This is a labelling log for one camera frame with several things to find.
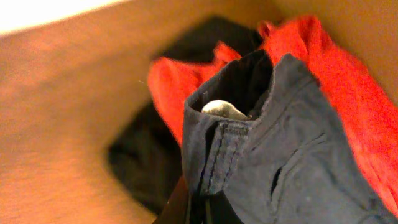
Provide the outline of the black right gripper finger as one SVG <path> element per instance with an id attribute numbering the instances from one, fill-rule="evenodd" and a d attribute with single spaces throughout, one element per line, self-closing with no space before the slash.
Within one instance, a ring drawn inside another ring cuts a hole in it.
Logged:
<path id="1" fill-rule="evenodd" d="M 164 207 L 153 224 L 184 224 L 189 202 L 189 192 L 185 179 L 181 176 Z"/>

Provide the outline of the dark navy blue shorts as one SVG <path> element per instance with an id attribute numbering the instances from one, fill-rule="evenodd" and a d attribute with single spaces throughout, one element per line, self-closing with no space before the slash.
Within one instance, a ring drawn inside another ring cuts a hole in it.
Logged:
<path id="1" fill-rule="evenodd" d="M 262 50 L 185 101 L 187 223 L 396 223 L 304 63 Z"/>

